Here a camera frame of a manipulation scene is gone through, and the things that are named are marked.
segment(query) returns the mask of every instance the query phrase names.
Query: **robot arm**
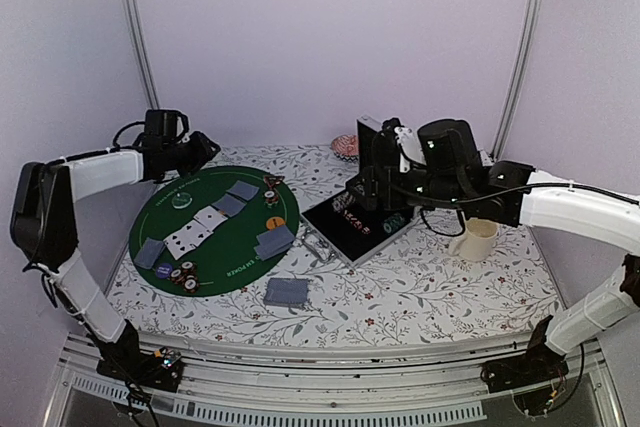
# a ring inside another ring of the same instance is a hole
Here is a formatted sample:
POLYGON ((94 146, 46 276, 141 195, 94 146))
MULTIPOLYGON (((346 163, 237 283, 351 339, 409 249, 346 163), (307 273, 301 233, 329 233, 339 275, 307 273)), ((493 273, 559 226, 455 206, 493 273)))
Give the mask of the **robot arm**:
POLYGON ((195 173, 220 150, 201 132, 185 141, 188 120, 177 111, 150 110, 144 125, 128 148, 114 141, 114 148, 105 151, 26 164, 11 237, 29 260, 25 270, 41 271, 55 296, 89 331, 103 357, 98 372, 175 391, 182 370, 178 354, 140 351, 136 329, 111 306, 83 262, 74 215, 74 204, 82 198, 121 185, 161 181, 169 170, 181 176, 195 173))
POLYGON ((372 144, 372 165, 347 182, 366 208, 456 209, 467 218, 563 230, 628 252, 600 287, 542 320, 526 354, 511 363, 487 363, 483 379, 490 390, 557 377, 567 353, 640 310, 639 196, 576 184, 515 162, 484 166, 464 121, 440 120, 413 133, 391 119, 372 144))

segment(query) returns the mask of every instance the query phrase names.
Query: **mug handle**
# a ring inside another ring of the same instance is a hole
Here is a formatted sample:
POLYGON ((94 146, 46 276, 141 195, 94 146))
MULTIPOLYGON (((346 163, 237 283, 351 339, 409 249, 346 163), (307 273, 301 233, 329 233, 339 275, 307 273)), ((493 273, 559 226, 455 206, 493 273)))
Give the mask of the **mug handle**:
POLYGON ((462 245, 462 242, 464 242, 464 239, 466 238, 467 238, 466 235, 461 235, 460 237, 456 237, 453 240, 451 240, 451 243, 449 244, 449 248, 447 249, 447 252, 449 252, 449 255, 456 255, 460 250, 460 246, 462 245))

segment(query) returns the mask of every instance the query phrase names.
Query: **vent grille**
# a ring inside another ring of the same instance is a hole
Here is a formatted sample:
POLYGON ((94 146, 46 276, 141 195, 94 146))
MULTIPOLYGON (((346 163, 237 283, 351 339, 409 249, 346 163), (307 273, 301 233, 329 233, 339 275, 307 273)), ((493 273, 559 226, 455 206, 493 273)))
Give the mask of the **vent grille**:
MULTIPOLYGON (((127 389, 109 380, 76 374, 75 389, 112 402, 125 404, 127 389)), ((143 404, 134 402, 137 407, 143 404)), ((452 407, 377 414, 279 414, 213 406, 204 402, 175 399, 171 406, 154 410, 164 415, 228 427, 422 427, 458 425, 487 418, 480 402, 452 407)))

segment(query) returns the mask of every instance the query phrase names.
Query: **orange poker chip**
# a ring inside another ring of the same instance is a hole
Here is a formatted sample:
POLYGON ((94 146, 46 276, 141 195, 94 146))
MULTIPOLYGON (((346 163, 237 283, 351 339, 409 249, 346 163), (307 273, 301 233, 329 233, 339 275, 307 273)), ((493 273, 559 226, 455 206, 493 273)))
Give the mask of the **orange poker chip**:
POLYGON ((284 224, 285 221, 282 217, 271 217, 269 220, 267 220, 267 229, 273 230, 284 224))

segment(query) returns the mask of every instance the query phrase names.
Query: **blue poker chip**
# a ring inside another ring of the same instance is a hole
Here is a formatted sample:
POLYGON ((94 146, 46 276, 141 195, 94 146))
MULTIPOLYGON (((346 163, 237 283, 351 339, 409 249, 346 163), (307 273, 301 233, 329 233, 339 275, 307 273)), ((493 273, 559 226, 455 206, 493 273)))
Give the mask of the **blue poker chip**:
POLYGON ((156 277, 159 279, 168 279, 173 272, 173 266, 171 264, 160 264, 156 267, 156 277))

